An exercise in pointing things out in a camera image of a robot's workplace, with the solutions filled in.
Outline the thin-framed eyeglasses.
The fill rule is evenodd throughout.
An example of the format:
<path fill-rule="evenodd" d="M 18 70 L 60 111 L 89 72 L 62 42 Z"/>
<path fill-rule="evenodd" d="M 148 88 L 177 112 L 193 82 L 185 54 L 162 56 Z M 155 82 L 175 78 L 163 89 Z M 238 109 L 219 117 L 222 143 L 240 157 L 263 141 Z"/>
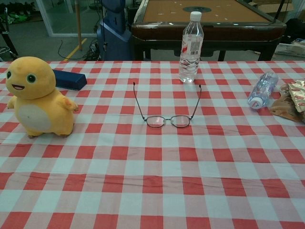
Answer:
<path fill-rule="evenodd" d="M 193 119 L 196 109 L 198 107 L 199 101 L 201 99 L 201 94 L 202 94 L 202 86 L 199 85 L 200 88 L 200 92 L 199 92 L 199 96 L 198 96 L 198 100 L 196 103 L 196 106 L 194 108 L 193 114 L 191 116 L 187 116 L 187 115 L 174 115 L 170 118 L 165 118 L 163 116 L 160 115 L 153 115 L 153 116 L 148 116 L 148 117 L 144 117 L 140 104 L 138 102 L 137 99 L 137 95 L 136 95 L 136 91 L 135 91 L 135 86 L 136 83 L 133 82 L 133 93 L 134 93 L 134 97 L 136 100 L 136 103 L 138 105 L 140 114 L 142 116 L 143 121 L 151 128 L 161 128 L 162 126 L 164 126 L 166 124 L 166 121 L 170 121 L 171 125 L 175 126 L 176 128 L 185 128 L 188 127 L 190 125 L 191 120 Z"/>

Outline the dark blue glasses case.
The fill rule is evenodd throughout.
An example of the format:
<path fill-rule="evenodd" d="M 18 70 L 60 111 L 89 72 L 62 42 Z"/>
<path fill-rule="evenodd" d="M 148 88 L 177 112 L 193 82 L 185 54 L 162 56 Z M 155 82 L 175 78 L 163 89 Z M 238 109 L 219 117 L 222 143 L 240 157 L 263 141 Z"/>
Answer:
<path fill-rule="evenodd" d="M 56 87 L 79 91 L 87 84 L 86 77 L 82 73 L 60 70 L 53 70 L 53 72 L 56 78 Z"/>

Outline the red white checked tablecloth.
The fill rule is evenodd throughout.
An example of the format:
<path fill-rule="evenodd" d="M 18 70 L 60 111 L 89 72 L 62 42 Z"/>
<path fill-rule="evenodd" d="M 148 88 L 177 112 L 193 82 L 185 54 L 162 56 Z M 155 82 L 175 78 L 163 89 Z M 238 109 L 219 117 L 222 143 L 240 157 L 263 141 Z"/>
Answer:
<path fill-rule="evenodd" d="M 7 108 L 0 62 L 0 229 L 305 229 L 305 124 L 253 110 L 265 72 L 305 80 L 305 61 L 51 62 L 83 73 L 73 132 L 30 139 Z M 151 128 L 144 117 L 193 114 Z"/>

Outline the clear water bottle red label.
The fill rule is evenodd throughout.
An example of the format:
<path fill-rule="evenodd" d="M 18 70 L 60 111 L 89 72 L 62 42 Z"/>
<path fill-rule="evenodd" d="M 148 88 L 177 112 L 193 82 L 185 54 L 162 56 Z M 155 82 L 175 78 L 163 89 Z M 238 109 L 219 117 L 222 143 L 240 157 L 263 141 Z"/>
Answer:
<path fill-rule="evenodd" d="M 192 11 L 190 22 L 183 30 L 179 61 L 179 78 L 183 83 L 192 83 L 197 76 L 204 38 L 201 17 L 201 12 Z"/>

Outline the dark wooden mahjong table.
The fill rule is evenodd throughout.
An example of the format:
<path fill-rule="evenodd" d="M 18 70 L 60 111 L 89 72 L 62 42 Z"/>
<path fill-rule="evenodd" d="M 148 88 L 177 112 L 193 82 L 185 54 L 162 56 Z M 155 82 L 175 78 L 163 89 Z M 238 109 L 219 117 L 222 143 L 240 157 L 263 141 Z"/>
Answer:
<path fill-rule="evenodd" d="M 184 28 L 191 11 L 202 13 L 203 56 L 219 51 L 259 52 L 260 61 L 271 60 L 286 25 L 259 11 L 243 0 L 144 0 L 144 6 L 132 24 L 135 60 L 142 61 L 144 51 L 174 50 L 180 54 Z"/>

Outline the clear water bottle without label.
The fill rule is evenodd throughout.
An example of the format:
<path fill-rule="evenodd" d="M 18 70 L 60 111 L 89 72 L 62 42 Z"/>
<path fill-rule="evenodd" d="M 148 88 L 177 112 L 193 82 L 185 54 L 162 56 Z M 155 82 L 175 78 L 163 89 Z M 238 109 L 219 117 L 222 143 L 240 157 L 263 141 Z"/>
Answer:
<path fill-rule="evenodd" d="M 278 82 L 278 76 L 273 72 L 266 72 L 260 76 L 252 92 L 248 96 L 248 104 L 252 109 L 266 107 L 271 93 Z"/>

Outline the wooden pole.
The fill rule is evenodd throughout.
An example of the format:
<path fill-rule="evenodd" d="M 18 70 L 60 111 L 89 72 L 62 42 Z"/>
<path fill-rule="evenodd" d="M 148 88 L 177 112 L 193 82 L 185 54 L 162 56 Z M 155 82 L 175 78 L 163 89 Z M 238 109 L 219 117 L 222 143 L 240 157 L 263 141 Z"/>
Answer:
<path fill-rule="evenodd" d="M 79 50 L 82 50 L 82 39 L 81 39 L 81 19 L 80 19 L 80 0 L 74 0 L 75 4 L 75 13 L 77 21 L 77 33 L 78 33 L 78 46 Z"/>

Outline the yellow plush dinosaur toy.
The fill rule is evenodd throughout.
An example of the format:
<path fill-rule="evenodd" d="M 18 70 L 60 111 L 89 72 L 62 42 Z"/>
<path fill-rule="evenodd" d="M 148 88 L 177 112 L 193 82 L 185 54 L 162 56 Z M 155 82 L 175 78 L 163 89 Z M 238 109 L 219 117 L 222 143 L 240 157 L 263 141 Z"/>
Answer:
<path fill-rule="evenodd" d="M 56 89 L 55 73 L 47 62 L 31 56 L 14 60 L 6 72 L 6 87 L 13 95 L 7 107 L 14 109 L 28 137 L 72 133 L 78 105 Z"/>

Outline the brown snack packet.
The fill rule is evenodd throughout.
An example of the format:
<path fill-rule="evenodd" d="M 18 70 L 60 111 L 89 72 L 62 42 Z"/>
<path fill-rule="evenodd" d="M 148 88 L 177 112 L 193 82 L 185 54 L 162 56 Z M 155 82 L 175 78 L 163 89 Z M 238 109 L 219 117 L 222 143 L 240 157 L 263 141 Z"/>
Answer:
<path fill-rule="evenodd" d="M 289 92 L 289 85 L 284 84 L 279 90 L 280 98 L 269 108 L 271 114 L 294 121 L 305 123 L 305 113 L 298 112 Z"/>

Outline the gold foil snack packet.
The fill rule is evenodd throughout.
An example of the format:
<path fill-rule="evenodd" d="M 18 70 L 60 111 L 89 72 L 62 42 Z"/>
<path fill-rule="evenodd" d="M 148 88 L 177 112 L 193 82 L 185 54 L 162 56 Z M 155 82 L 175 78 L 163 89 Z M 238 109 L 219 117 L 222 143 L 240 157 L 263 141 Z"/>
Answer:
<path fill-rule="evenodd" d="M 289 83 L 289 93 L 298 112 L 305 112 L 305 81 L 297 80 Z"/>

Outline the white printed box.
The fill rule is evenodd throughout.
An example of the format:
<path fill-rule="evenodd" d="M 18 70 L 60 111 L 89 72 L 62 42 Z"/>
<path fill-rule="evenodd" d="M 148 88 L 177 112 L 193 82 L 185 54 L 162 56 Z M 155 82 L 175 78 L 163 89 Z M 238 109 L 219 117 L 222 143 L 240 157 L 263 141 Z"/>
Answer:
<path fill-rule="evenodd" d="M 304 45 L 279 43 L 276 50 L 275 50 L 275 54 L 289 55 L 289 56 L 296 56 L 296 57 L 305 58 L 305 46 Z"/>

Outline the blue machine pedestal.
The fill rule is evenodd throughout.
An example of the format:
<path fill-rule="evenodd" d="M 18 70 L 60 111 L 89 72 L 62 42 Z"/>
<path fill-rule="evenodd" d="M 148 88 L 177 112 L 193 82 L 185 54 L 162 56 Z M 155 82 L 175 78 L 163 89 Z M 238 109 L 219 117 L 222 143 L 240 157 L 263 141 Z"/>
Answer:
<path fill-rule="evenodd" d="M 126 28 L 125 0 L 100 0 L 102 19 L 97 29 L 100 55 L 104 61 L 132 59 L 131 32 Z"/>

